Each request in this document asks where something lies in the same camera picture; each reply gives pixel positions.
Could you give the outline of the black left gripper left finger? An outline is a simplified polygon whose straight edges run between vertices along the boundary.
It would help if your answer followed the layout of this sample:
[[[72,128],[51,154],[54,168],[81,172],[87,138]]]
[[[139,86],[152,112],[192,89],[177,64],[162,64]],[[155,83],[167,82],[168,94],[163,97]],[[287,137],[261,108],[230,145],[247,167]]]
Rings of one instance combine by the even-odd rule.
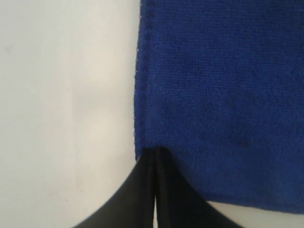
[[[145,149],[115,194],[76,227],[152,228],[154,201],[154,153]]]

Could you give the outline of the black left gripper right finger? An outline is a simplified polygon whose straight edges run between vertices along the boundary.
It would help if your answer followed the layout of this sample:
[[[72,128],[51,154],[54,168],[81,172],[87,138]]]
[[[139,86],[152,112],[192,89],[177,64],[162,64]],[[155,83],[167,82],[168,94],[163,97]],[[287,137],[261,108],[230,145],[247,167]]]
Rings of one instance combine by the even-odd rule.
[[[240,228],[208,204],[188,183],[171,152],[154,150],[154,187],[160,228]]]

